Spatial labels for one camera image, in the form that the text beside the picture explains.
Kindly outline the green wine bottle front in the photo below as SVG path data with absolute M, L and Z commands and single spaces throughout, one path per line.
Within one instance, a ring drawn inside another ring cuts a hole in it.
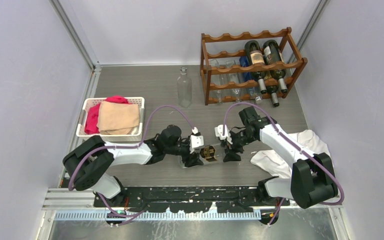
M 275 40 L 268 40 L 263 44 L 262 47 L 264 59 L 266 65 L 275 64 L 277 62 L 284 62 L 282 53 L 280 52 L 280 48 L 278 43 Z M 285 82 L 286 70 L 285 69 L 275 69 L 270 70 L 270 75 L 272 78 L 277 80 L 278 88 L 280 92 L 285 94 L 288 92 L 288 88 Z

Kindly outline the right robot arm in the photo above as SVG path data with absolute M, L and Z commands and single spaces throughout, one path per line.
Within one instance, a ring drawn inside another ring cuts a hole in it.
M 327 153 L 314 153 L 299 144 L 260 106 L 247 102 L 239 116 L 245 128 L 242 134 L 233 136 L 224 119 L 214 128 L 215 136 L 226 141 L 230 149 L 260 141 L 272 148 L 291 169 L 290 178 L 263 180 L 263 188 L 257 192 L 261 204 L 271 205 L 277 198 L 293 200 L 303 209 L 317 204 L 343 203 L 345 193 Z

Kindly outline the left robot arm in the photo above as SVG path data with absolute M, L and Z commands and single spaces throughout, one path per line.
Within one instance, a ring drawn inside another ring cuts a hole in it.
M 179 156 L 186 164 L 202 165 L 199 149 L 204 146 L 204 137 L 195 127 L 187 137 L 181 129 L 169 125 L 141 143 L 113 143 L 94 135 L 67 154 L 62 163 L 69 174 L 69 190 L 91 189 L 103 196 L 113 206 L 121 206 L 126 193 L 120 180 L 107 174 L 110 167 L 118 165 L 152 165 L 165 156 Z

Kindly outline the clear whisky bottle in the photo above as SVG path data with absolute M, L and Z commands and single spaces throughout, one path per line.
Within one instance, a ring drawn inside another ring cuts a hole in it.
M 199 154 L 199 158 L 203 162 L 203 165 L 201 166 L 223 163 L 224 148 L 220 145 L 220 143 L 205 145 L 196 149 L 195 152 Z

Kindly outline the dark green wine bottle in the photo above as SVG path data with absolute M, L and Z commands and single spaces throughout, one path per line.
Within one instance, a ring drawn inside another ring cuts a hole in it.
M 271 79 L 271 78 L 272 78 L 272 76 L 271 76 L 270 72 L 266 71 L 265 72 L 265 77 L 264 77 L 264 84 L 265 84 L 266 89 L 267 89 L 267 94 L 270 95 L 272 106 L 274 108 L 276 108 L 276 107 L 280 106 L 280 103 L 279 103 L 279 100 L 278 100 L 278 96 L 277 96 L 278 85 L 267 85 L 265 83 L 265 81 L 267 79 Z

